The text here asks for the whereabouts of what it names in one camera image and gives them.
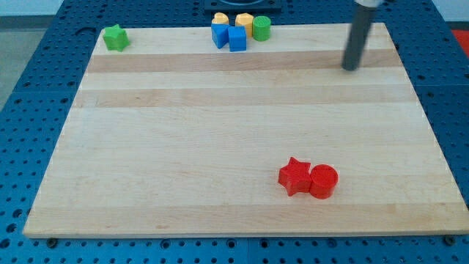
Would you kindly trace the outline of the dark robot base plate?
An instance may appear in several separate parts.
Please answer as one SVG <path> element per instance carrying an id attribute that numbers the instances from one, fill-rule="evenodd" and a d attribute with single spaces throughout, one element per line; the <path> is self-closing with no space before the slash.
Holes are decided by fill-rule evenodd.
<path id="1" fill-rule="evenodd" d="M 282 0 L 204 0 L 205 11 L 278 11 Z"/>

